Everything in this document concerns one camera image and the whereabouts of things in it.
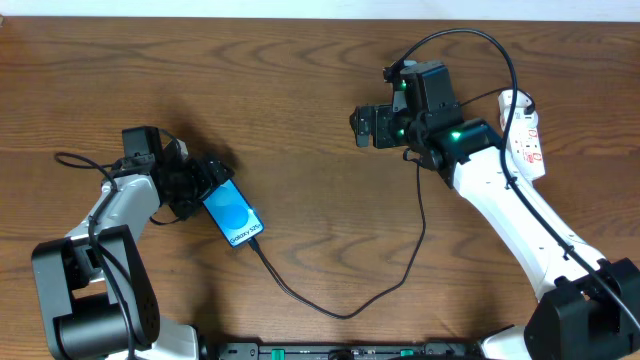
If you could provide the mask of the blue Galaxy smartphone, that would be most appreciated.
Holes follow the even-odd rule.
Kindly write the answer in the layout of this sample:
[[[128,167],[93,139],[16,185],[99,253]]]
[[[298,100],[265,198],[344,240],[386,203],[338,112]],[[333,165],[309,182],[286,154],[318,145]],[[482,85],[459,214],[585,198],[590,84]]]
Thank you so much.
[[[264,231],[262,220],[232,179],[218,186],[203,205],[233,248]]]

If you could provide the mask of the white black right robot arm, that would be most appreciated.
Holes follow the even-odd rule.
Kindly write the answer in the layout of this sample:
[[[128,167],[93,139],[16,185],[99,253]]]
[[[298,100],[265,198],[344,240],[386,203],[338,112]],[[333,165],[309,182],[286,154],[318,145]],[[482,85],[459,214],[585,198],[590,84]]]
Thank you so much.
[[[501,138],[483,119],[464,120],[447,67],[408,61],[389,104],[355,108],[360,147],[402,147],[437,172],[490,223],[523,268],[538,301],[528,323],[480,340],[488,359],[620,359],[639,349],[639,270],[611,263],[580,239],[500,162]]]

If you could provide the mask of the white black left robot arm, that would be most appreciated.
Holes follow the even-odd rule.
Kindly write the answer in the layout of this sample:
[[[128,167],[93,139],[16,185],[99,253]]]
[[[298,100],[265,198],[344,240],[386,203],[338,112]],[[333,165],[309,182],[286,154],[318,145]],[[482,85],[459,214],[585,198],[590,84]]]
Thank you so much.
[[[46,343],[56,359],[215,359],[193,325],[161,315],[137,241],[168,206],[193,216],[234,171],[212,153],[192,156],[184,142],[152,126],[122,132],[124,155],[109,165],[57,152],[56,162],[102,175],[101,195],[63,238],[31,255]]]

